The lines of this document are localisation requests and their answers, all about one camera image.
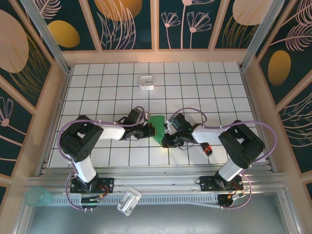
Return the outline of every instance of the yellow oval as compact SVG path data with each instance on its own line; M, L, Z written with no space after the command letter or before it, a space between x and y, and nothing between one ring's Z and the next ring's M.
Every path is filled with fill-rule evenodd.
M142 0L94 0L97 8L103 15L116 21L121 21L122 18L122 10L119 1L125 10L126 8L129 9L133 18L137 16L142 9Z
M23 70L28 60L27 35L20 23L0 10L0 67L11 73Z
M257 25L269 9L272 0L235 0L233 17L242 25Z
M269 81L278 86L284 83L291 70L292 60L289 54L283 50L276 51L269 62Z
M73 48L80 43L77 30L69 23L56 20L49 23L48 27L59 45L66 48Z

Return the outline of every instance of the clear plastic cup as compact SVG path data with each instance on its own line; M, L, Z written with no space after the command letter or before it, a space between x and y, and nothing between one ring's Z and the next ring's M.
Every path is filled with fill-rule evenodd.
M25 197L25 203L29 206L44 206L52 201L52 194L42 187L33 187Z

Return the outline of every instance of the mounting plate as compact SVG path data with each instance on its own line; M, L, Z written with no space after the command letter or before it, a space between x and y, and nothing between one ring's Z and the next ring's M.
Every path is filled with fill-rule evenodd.
M114 189L114 178L99 178L98 179L98 186L102 186L105 185L107 186L107 188L109 188L108 193L111 194L113 192ZM81 186L78 182L77 178L72 179L72 185L70 187L70 193L71 194L86 194L87 192L85 192L83 189L81 189ZM99 187L96 187L94 192L89 193L89 194L102 194L103 190Z
M202 192L213 192L213 191L223 191L215 182L215 176L201 176L199 177L200 182L200 189ZM244 190L242 178L237 175L232 180L232 183L234 183L239 189ZM225 191L235 191L236 187L231 186L227 188Z

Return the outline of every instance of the grid tile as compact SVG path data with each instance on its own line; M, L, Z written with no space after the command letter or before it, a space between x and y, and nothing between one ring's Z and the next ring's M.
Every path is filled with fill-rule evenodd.
M64 104L59 128L79 115L112 122L142 106L151 115L169 118L182 107L193 107L207 116L207 125L229 124L236 119L252 120L246 92L235 69L236 63L127 63L77 64ZM141 91L139 77L152 75L155 89ZM184 110L193 125L203 118L194 110ZM255 125L252 131L257 133ZM54 137L49 167L68 167L56 151ZM152 137L136 140L99 140L91 153L95 167L223 164L227 155L220 142L212 144L209 158L198 145L163 149Z

